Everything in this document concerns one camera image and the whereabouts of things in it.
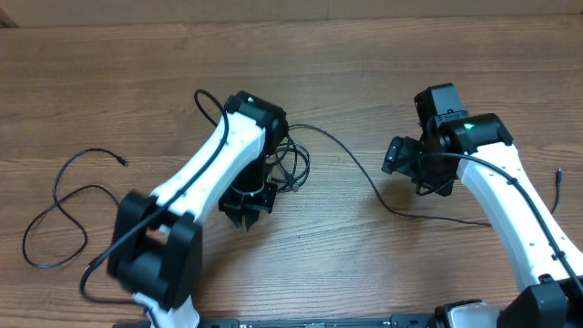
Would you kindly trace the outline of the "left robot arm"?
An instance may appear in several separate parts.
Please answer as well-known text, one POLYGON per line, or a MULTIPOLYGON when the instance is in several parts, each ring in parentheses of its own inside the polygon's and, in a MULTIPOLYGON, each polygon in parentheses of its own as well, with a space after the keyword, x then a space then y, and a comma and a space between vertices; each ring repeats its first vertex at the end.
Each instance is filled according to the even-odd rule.
POLYGON ((144 327, 197 327, 191 295, 202 271, 202 230, 212 209, 238 229, 271 212, 277 185, 267 158, 288 135, 285 111, 241 91, 198 152, 148 196, 118 206, 107 273, 143 306, 144 327))

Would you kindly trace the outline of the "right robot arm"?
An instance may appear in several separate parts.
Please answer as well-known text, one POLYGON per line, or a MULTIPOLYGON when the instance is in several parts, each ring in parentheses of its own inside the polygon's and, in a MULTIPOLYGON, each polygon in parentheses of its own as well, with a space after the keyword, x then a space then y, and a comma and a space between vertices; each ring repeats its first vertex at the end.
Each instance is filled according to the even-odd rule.
POLYGON ((518 288, 506 306, 450 302, 414 318, 420 327, 579 327, 582 252, 560 228, 493 114, 471 116, 451 83, 414 97, 420 138, 393 138, 383 170, 409 177, 418 195, 451 194, 459 180, 475 197, 508 256, 518 288))

